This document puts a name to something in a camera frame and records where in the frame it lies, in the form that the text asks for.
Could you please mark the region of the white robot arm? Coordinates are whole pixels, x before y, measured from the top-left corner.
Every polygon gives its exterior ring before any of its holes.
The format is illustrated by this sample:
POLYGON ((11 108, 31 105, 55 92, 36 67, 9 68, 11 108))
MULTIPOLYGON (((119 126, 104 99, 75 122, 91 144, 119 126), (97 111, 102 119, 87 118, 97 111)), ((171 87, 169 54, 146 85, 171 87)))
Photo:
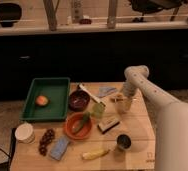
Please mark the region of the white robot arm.
POLYGON ((124 70, 122 93, 133 97, 137 90, 158 110, 155 140, 155 171, 188 171, 188 103, 148 80, 145 65, 124 70))

